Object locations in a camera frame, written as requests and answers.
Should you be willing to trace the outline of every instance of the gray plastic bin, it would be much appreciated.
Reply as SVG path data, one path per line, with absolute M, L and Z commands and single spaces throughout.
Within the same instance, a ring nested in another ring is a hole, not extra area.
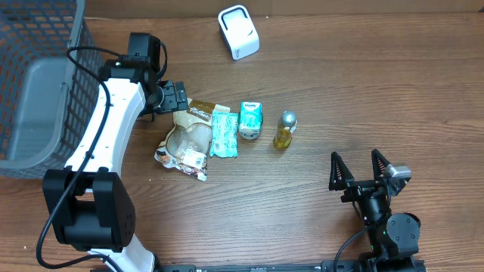
M 63 168 L 84 135 L 98 83 L 65 57 L 95 45 L 84 10 L 85 0 L 0 0 L 0 175 Z M 96 51 L 76 59 L 95 72 L 102 65 Z

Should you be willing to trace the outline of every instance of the wooden table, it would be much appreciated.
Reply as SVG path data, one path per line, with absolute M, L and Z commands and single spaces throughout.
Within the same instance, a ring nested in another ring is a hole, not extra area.
M 234 62 L 216 18 L 90 20 L 98 45 L 126 52 L 130 32 L 166 43 L 167 79 L 190 97 L 239 110 L 262 101 L 264 129 L 236 159 L 209 159 L 207 182 L 153 158 L 171 115 L 137 122 L 123 163 L 136 233 L 162 262 L 286 264 L 332 259 L 362 228 L 330 192 L 330 153 L 357 179 L 370 151 L 406 162 L 413 178 L 394 212 L 422 221 L 418 258 L 429 271 L 484 270 L 484 15 L 258 17 L 257 54 Z M 285 153 L 271 147 L 284 110 L 299 125 Z M 0 271 L 44 271 L 35 245 L 48 216 L 41 181 L 0 182 Z M 343 253 L 369 250 L 367 238 Z M 44 257 L 82 255 L 50 233 Z M 87 271 L 99 261 L 65 271 Z

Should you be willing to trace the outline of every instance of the bottle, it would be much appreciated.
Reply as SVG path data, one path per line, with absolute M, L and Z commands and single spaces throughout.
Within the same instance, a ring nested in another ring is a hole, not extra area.
M 279 119 L 278 131 L 274 137 L 275 149 L 286 150 L 289 147 L 296 126 L 296 114 L 293 111 L 286 110 Z

